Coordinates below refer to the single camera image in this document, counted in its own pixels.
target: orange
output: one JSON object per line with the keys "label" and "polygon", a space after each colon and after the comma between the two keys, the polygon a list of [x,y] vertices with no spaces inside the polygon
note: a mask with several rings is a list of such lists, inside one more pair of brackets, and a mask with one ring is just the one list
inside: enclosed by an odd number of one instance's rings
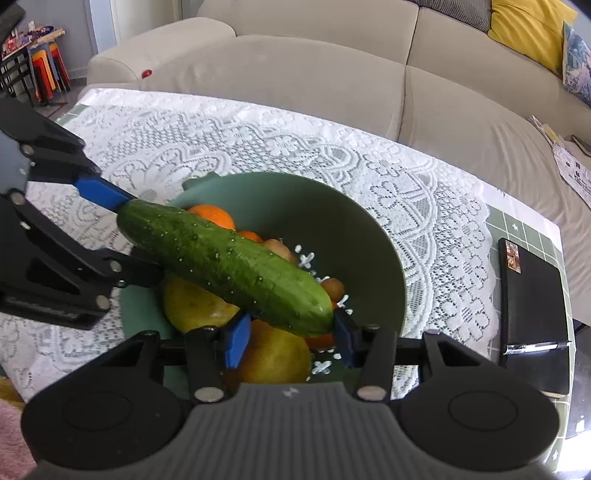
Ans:
{"label": "orange", "polygon": [[332,333],[325,333],[319,337],[306,337],[304,340],[310,350],[328,350],[335,346]]}
{"label": "orange", "polygon": [[238,235],[243,236],[244,238],[248,238],[257,244],[262,243],[262,238],[258,236],[255,232],[249,232],[248,230],[240,230]]}
{"label": "orange", "polygon": [[195,205],[194,207],[189,208],[189,212],[199,215],[222,228],[236,230],[236,225],[230,214],[215,205]]}

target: white lace tablecloth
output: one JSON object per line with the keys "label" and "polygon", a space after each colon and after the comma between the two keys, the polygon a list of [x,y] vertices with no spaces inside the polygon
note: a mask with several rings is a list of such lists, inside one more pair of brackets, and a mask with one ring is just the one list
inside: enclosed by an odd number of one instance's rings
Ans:
{"label": "white lace tablecloth", "polygon": [[[486,355],[498,330],[481,182],[385,138],[260,105],[130,90],[92,90],[66,124],[119,187],[152,202],[210,171],[285,171],[346,193],[374,216],[401,258],[408,290],[402,335],[438,329]],[[29,200],[88,248],[129,248],[115,215],[72,186],[30,184]],[[91,332],[0,317],[0,363],[24,399],[123,339],[117,294]],[[397,368],[395,395],[417,381]]]}

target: pink towel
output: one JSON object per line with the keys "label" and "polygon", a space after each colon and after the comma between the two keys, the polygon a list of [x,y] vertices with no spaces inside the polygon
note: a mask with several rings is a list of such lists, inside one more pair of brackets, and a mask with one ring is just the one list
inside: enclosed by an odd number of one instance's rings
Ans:
{"label": "pink towel", "polygon": [[18,480],[35,466],[22,438],[21,411],[0,400],[0,480]]}

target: floor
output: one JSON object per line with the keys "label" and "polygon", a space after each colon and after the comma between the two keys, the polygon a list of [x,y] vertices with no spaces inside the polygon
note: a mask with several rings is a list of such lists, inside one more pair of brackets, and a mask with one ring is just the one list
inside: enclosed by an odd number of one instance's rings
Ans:
{"label": "floor", "polygon": [[562,480],[591,479],[591,328],[577,334],[576,347],[567,438],[558,461]]}
{"label": "floor", "polygon": [[[55,120],[70,110],[78,100],[78,95],[86,85],[86,82],[73,82],[69,92],[58,93],[51,101],[53,105],[36,106],[35,110],[45,116]],[[28,103],[28,97],[22,94],[18,97],[21,102]]]}

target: throw pillow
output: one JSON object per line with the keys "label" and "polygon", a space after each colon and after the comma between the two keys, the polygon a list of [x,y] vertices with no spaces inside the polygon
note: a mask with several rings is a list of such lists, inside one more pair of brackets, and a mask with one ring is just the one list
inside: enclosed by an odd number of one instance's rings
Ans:
{"label": "throw pillow", "polygon": [[488,36],[560,76],[563,25],[575,18],[560,0],[492,0]]}
{"label": "throw pillow", "polygon": [[471,27],[488,32],[491,27],[491,0],[411,0]]}
{"label": "throw pillow", "polygon": [[591,106],[591,48],[566,22],[562,65],[563,85]]}

